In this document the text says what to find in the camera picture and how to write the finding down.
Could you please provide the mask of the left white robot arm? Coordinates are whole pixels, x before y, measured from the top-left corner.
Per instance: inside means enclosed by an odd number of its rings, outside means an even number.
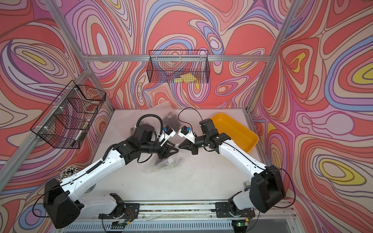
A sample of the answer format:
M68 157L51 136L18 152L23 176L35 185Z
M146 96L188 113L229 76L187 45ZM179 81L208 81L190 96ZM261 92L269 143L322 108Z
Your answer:
M84 194L115 170L138 160L143 153L157 154L160 159L178 153L174 144L167 142L175 136L174 129L164 127L159 136L154 136L153 132L151 125L138 126L132 136L111 145L104 156L94 164L61 181L48 181L45 185L43 207L55 228L65 228L80 216L136 219L134 211L130 210L116 193L94 198L85 198Z

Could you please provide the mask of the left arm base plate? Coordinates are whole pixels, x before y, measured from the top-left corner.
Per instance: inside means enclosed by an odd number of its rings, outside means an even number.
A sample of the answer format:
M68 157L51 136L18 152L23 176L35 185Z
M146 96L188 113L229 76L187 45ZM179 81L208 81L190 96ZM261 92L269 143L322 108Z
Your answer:
M99 219L134 220L138 218L139 208L139 203L119 204L110 214L99 214Z

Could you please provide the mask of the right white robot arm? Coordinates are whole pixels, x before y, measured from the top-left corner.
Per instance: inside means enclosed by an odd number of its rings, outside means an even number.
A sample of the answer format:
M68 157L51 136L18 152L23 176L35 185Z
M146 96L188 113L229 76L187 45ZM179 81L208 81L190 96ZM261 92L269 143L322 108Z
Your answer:
M209 147L210 152L215 151L227 158L249 178L249 190L240 191L228 199L228 209L231 214L236 216L239 212L252 208L266 213L285 198L286 192L279 168L274 165L266 166L255 160L229 135L219 133L212 119L202 120L199 124L202 136L197 136L187 126L179 129L178 135L185 139L179 148L197 155L200 148Z

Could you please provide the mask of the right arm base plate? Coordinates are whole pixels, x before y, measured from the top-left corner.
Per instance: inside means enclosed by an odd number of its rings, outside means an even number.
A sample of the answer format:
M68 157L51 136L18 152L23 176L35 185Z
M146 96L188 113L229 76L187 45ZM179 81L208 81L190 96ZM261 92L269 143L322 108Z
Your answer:
M215 203L214 212L216 213L217 218L248 218L252 219L255 217L254 209L243 209L240 210L234 206L233 203L230 202L217 202Z

